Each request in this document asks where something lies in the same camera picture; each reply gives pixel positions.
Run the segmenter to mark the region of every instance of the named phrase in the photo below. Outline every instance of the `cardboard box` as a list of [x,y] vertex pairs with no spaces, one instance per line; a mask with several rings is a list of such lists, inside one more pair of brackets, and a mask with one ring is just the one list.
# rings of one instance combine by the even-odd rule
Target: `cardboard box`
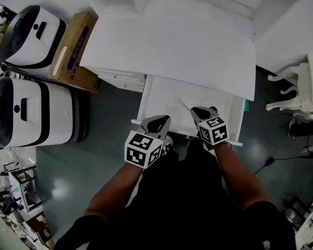
[[99,93],[101,79],[79,63],[97,19],[88,12],[72,17],[53,58],[48,78],[79,89]]

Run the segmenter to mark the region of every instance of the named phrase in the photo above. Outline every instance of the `gray floor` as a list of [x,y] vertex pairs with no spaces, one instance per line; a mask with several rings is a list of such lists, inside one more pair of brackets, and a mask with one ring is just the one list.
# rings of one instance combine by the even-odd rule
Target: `gray floor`
[[[298,156],[307,138],[287,136],[291,114],[265,111],[266,103],[287,99],[279,94],[284,83],[271,83],[257,73],[255,101],[245,112],[240,141],[233,147],[252,170],[269,157]],[[117,89],[103,82],[100,95],[91,95],[91,123],[87,139],[79,144],[37,147],[38,181],[45,216],[58,240],[80,217],[94,193],[124,164],[123,149],[135,126],[141,94]],[[184,136],[174,135],[175,148],[184,157]],[[258,174],[271,202],[280,210],[282,201],[298,195],[306,204],[313,200],[313,159],[277,160]]]

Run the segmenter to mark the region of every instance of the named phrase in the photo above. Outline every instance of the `blue label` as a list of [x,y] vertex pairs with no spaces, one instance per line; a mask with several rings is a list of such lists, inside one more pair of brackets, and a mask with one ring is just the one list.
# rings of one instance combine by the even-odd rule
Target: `blue label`
[[78,56],[78,54],[80,52],[80,49],[82,47],[82,44],[83,44],[84,40],[87,37],[88,32],[89,32],[89,28],[88,28],[88,26],[86,26],[83,29],[82,34],[81,34],[81,36],[80,36],[80,38],[79,38],[79,40],[77,42],[77,45],[75,46],[75,49],[74,49],[74,51],[72,53],[72,56],[71,56],[71,58],[70,58],[70,60],[69,60],[69,62],[67,64],[68,70],[71,70],[73,68],[73,66],[75,64],[75,61],[77,59],[77,56]]

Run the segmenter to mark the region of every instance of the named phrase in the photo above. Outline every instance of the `white chair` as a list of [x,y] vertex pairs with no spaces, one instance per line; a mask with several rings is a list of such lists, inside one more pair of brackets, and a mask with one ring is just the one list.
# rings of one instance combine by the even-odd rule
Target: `white chair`
[[292,86],[281,94],[287,94],[290,91],[296,91],[297,96],[291,100],[280,101],[266,105],[266,110],[279,107],[280,110],[300,110],[313,119],[313,54],[309,54],[308,63],[301,63],[299,66],[288,67],[277,76],[268,76],[269,81],[280,81],[282,79],[297,78],[297,86]]

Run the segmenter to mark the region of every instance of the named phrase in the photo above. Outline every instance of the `forearm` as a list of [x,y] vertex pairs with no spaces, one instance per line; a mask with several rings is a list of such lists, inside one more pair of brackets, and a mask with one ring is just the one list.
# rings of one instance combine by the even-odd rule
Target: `forearm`
[[92,198],[86,215],[99,215],[106,222],[117,216],[126,206],[142,169],[126,163]]
[[245,210],[255,202],[267,200],[260,181],[226,144],[215,146],[214,151],[227,188],[241,210]]

